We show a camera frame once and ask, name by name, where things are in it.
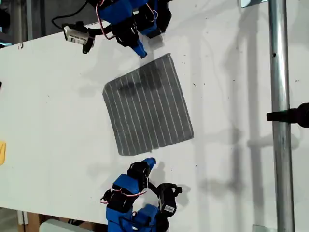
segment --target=white stripe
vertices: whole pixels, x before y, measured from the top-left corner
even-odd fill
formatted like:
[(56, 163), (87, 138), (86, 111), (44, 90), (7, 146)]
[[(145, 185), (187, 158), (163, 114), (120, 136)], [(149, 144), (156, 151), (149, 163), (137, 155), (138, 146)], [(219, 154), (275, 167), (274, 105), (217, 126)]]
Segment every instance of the white stripe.
[(153, 100), (154, 110), (155, 110), (156, 116), (157, 116), (157, 118), (158, 118), (158, 122), (159, 122), (159, 126), (160, 126), (160, 129), (161, 129), (161, 133), (162, 133), (164, 145), (166, 145), (165, 138), (164, 138), (164, 134), (163, 134), (163, 130), (162, 130), (162, 127), (161, 127), (161, 122), (160, 122), (160, 119), (159, 119), (159, 114), (158, 114), (158, 111), (156, 110), (156, 106), (155, 106), (155, 101), (154, 101), (153, 93), (152, 93), (152, 91), (151, 91), (151, 89), (150, 89), (150, 86), (149, 86), (149, 84), (148, 84), (148, 81), (146, 81), (146, 82), (147, 82), (147, 86), (148, 86), (148, 88), (149, 88), (149, 92), (150, 92), (151, 99)]
[(172, 61), (171, 61), (171, 59), (170, 59), (170, 56), (168, 56), (168, 58), (169, 58), (170, 66), (172, 67), (172, 71), (173, 71), (174, 78), (175, 78), (175, 81), (176, 81), (176, 84), (177, 84), (177, 88), (178, 88), (178, 90), (179, 90), (180, 97), (181, 97), (182, 102), (183, 102), (183, 108), (184, 108), (184, 111), (185, 111), (185, 115), (186, 115), (186, 117), (187, 117), (188, 127), (189, 127), (189, 129), (190, 129), (191, 134), (192, 134), (192, 128), (191, 128), (191, 124), (190, 124), (190, 120), (189, 120), (189, 115), (188, 115), (189, 112), (186, 110), (186, 106), (185, 106), (185, 103), (184, 103), (182, 91), (181, 91), (180, 86), (179, 86), (179, 83), (178, 83), (178, 81), (177, 81), (176, 73), (175, 73), (175, 71), (174, 71), (174, 65), (173, 65), (173, 63), (172, 63)]
[[(120, 124), (121, 124), (121, 128), (122, 128), (122, 131), (123, 131), (123, 133), (124, 133), (124, 138), (125, 138), (125, 140), (126, 140), (126, 134), (125, 134), (124, 126), (122, 125), (122, 122), (121, 122), (121, 118), (120, 118), (118, 106), (117, 106), (117, 103), (116, 103), (116, 100), (115, 100), (114, 93), (113, 93), (113, 91), (112, 91), (112, 86), (111, 86), (111, 84), (110, 84), (110, 88), (111, 88), (112, 97), (113, 97), (113, 99), (114, 99), (114, 103), (115, 103), (115, 106), (116, 106), (116, 109), (117, 109), (117, 113), (118, 113), (118, 116), (119, 116), (119, 122), (120, 122)], [(126, 140), (126, 146), (127, 146), (127, 149), (128, 149), (128, 151), (129, 151), (129, 156), (130, 156), (130, 155), (131, 155), (131, 152), (130, 152), (130, 148), (129, 148), (129, 144), (127, 143), (127, 140)]]
[[(151, 77), (153, 78), (153, 83), (154, 83), (154, 85), (155, 85), (155, 77), (154, 77), (153, 71), (151, 71), (151, 68), (149, 68), (149, 70), (150, 70), (150, 73), (151, 73)], [(165, 124), (166, 124), (166, 127), (167, 127), (168, 131), (169, 131), (168, 121), (166, 120), (166, 116), (165, 116), (165, 112), (164, 112), (163, 105), (162, 105), (162, 102), (161, 102), (161, 98), (160, 98), (160, 95), (159, 95), (159, 91), (158, 91), (157, 88), (155, 88), (155, 89), (156, 89), (156, 93), (157, 93), (157, 95), (158, 95), (159, 102), (160, 102), (160, 105), (161, 105), (161, 108), (162, 108), (162, 112), (163, 112)], [(169, 131), (169, 138), (170, 138), (170, 142), (173, 143), (173, 141), (172, 141), (172, 136), (171, 136), (171, 134), (170, 134), (170, 131)]]
[(176, 136), (177, 136), (177, 141), (179, 141), (179, 139), (178, 139), (178, 132), (177, 132), (177, 130), (176, 130), (176, 126), (175, 126), (175, 122), (174, 122), (172, 110), (171, 110), (170, 105), (169, 105), (169, 100), (168, 100), (168, 96), (166, 95), (165, 87), (164, 87), (164, 85), (162, 84), (162, 81), (161, 81), (161, 75), (160, 75), (159, 69), (158, 69), (158, 75), (159, 75), (159, 79), (160, 79), (161, 85), (162, 85), (162, 87), (163, 87), (163, 91), (164, 91), (164, 94), (165, 94), (165, 97), (166, 97), (166, 101), (167, 101), (168, 106), (169, 106), (169, 113), (170, 113), (170, 117), (171, 117), (172, 122), (173, 122), (173, 125), (174, 125), (175, 133), (176, 133)]
[(119, 139), (119, 141), (120, 141), (120, 146), (121, 146), (121, 152), (122, 152), (122, 154), (123, 154), (123, 153), (124, 153), (124, 149), (123, 149), (123, 147), (122, 147), (122, 142), (121, 142), (121, 139), (120, 139), (119, 131), (118, 131), (118, 128), (117, 128), (117, 126), (116, 126), (114, 113), (112, 112), (112, 105), (111, 105), (111, 102), (110, 102), (110, 98), (109, 98), (109, 96), (108, 96), (108, 94), (107, 94), (107, 92), (106, 92), (106, 89), (104, 89), (104, 92), (105, 92), (105, 94), (106, 94), (106, 96), (107, 96), (108, 104), (110, 105), (110, 109), (111, 109), (111, 113), (112, 113), (112, 118), (113, 118), (113, 123), (114, 123), (115, 128), (116, 128), (116, 131), (117, 131), (118, 139)]
[(146, 140), (145, 140), (145, 135), (144, 135), (144, 132), (143, 132), (143, 128), (141, 127), (140, 116), (139, 116), (139, 114), (137, 113), (137, 108), (136, 108), (136, 105), (135, 105), (135, 102), (134, 102), (134, 101), (133, 101), (133, 105), (134, 105), (134, 108), (135, 108), (135, 112), (136, 112), (136, 115), (137, 115), (137, 119), (139, 120), (139, 123), (140, 123), (140, 130), (141, 130), (141, 133), (143, 134), (143, 139), (144, 139), (145, 147), (146, 147), (146, 150), (148, 150), (148, 147), (147, 147), (147, 144), (146, 144)]
[(137, 135), (137, 130), (136, 130), (135, 123), (134, 123), (134, 121), (133, 121), (133, 116), (132, 116), (132, 113), (131, 113), (131, 110), (130, 110), (129, 102), (127, 101), (127, 96), (125, 97), (125, 99), (126, 99), (127, 107), (128, 107), (128, 109), (129, 109), (129, 112), (130, 112), (130, 115), (131, 115), (131, 120), (132, 120), (132, 123), (133, 123), (133, 126), (134, 126), (134, 130), (135, 130), (135, 134), (136, 134), (136, 137), (137, 137), (137, 142), (139, 143), (140, 151), (142, 151), (141, 146), (140, 146), (139, 136)]
[(131, 133), (129, 124), (128, 124), (127, 120), (126, 120), (126, 112), (125, 112), (125, 109), (124, 109), (124, 105), (122, 104), (122, 100), (121, 100), (121, 97), (120, 97), (120, 94), (119, 94), (119, 90), (117, 90), (117, 93), (118, 93), (118, 97), (119, 97), (119, 101), (120, 101), (122, 110), (124, 111), (126, 126), (127, 126), (127, 128), (128, 128), (129, 133), (130, 133), (131, 142), (132, 142), (132, 145), (133, 145), (133, 148), (134, 148), (134, 153), (136, 154), (136, 148), (135, 148), (135, 145), (134, 145), (134, 142), (133, 142), (133, 137), (132, 137), (132, 133)]
[[(140, 84), (141, 84), (141, 78), (140, 78), (139, 71), (137, 71), (137, 74), (139, 76), (139, 80), (140, 80)], [(152, 122), (153, 127), (154, 127), (154, 132), (155, 132), (154, 134), (155, 134), (155, 137), (156, 137), (156, 141), (158, 142), (158, 146), (160, 146), (158, 136), (157, 136), (156, 131), (155, 131), (155, 125), (154, 125), (153, 117), (151, 116), (150, 108), (149, 108), (149, 105), (148, 105), (148, 102), (147, 102), (147, 99), (146, 99), (146, 94), (145, 94), (145, 91), (144, 91), (144, 87), (142, 85), (141, 85), (141, 89), (143, 90), (145, 101), (146, 101), (146, 104), (147, 104), (147, 107), (148, 107), (148, 112), (149, 112), (149, 115), (150, 115), (150, 119), (151, 119), (151, 122)]]

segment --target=gray towel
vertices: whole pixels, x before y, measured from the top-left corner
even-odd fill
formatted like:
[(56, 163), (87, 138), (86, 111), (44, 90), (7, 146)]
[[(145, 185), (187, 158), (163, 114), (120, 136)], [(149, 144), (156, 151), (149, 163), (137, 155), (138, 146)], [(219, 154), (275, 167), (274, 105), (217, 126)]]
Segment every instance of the gray towel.
[(120, 155), (134, 156), (193, 138), (170, 54), (110, 81), (103, 98)]

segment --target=red cable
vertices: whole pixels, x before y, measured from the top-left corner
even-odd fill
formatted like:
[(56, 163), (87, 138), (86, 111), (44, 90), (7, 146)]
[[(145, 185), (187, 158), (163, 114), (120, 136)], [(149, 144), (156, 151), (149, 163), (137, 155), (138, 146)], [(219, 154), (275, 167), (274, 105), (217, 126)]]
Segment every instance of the red cable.
[(103, 35), (105, 36), (106, 39), (111, 40), (111, 39), (114, 38), (115, 36), (113, 35), (112, 37), (109, 38), (109, 37), (107, 37), (107, 35), (105, 34), (104, 28), (103, 28), (103, 25), (102, 25), (102, 21), (101, 21), (101, 19), (100, 19), (99, 14), (98, 14), (98, 7), (99, 7), (99, 3), (98, 3), (97, 6), (96, 6), (96, 13), (97, 13), (97, 17), (98, 17), (98, 22), (100, 23), (101, 31), (102, 31), (102, 33), (103, 33)]

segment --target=yellow object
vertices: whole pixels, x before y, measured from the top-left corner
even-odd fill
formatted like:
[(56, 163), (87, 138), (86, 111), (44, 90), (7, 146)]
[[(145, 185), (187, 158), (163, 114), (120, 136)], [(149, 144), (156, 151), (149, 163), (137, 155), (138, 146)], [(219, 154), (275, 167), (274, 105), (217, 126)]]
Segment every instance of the yellow object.
[(0, 165), (2, 165), (5, 162), (5, 148), (6, 143), (0, 141)]

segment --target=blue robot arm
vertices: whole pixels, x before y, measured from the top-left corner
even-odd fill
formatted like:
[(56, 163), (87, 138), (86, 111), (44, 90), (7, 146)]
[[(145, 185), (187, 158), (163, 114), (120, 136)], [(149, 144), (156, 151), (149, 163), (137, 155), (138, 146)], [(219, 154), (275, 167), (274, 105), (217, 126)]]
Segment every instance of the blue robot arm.
[[(121, 174), (112, 188), (104, 194), (102, 203), (107, 204), (106, 218), (108, 232), (164, 232), (169, 227), (168, 219), (176, 212), (175, 197), (182, 188), (163, 183), (155, 187), (149, 182), (149, 174), (156, 164), (154, 158), (130, 165), (127, 174)], [(153, 191), (159, 198), (159, 207), (147, 204), (138, 212), (132, 212), (134, 201), (146, 193), (145, 188)]]

